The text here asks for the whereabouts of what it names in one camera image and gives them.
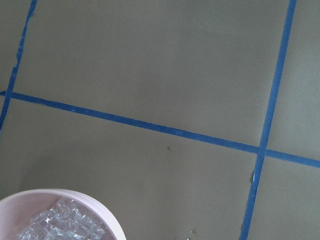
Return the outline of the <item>pile of ice cubes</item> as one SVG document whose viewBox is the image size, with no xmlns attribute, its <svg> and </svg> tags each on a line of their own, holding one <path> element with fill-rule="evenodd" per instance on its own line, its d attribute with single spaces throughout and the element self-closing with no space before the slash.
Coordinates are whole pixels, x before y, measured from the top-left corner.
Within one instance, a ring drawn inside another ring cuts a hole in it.
<svg viewBox="0 0 320 240">
<path fill-rule="evenodd" d="M 33 216 L 18 240 L 105 240 L 105 225 L 79 202 L 61 198 L 57 203 Z"/>
</svg>

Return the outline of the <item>pink bowl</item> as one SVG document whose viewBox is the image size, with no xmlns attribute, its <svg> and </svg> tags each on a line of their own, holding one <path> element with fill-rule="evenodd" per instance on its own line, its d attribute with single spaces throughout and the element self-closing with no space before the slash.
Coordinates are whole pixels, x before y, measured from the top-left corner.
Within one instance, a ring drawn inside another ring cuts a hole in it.
<svg viewBox="0 0 320 240">
<path fill-rule="evenodd" d="M 0 201 L 0 238 L 15 240 L 30 219 L 52 208 L 61 198 L 69 198 L 91 210 L 108 227 L 114 240 L 125 240 L 125 233 L 112 212 L 95 198 L 68 189 L 33 189 L 12 194 Z"/>
</svg>

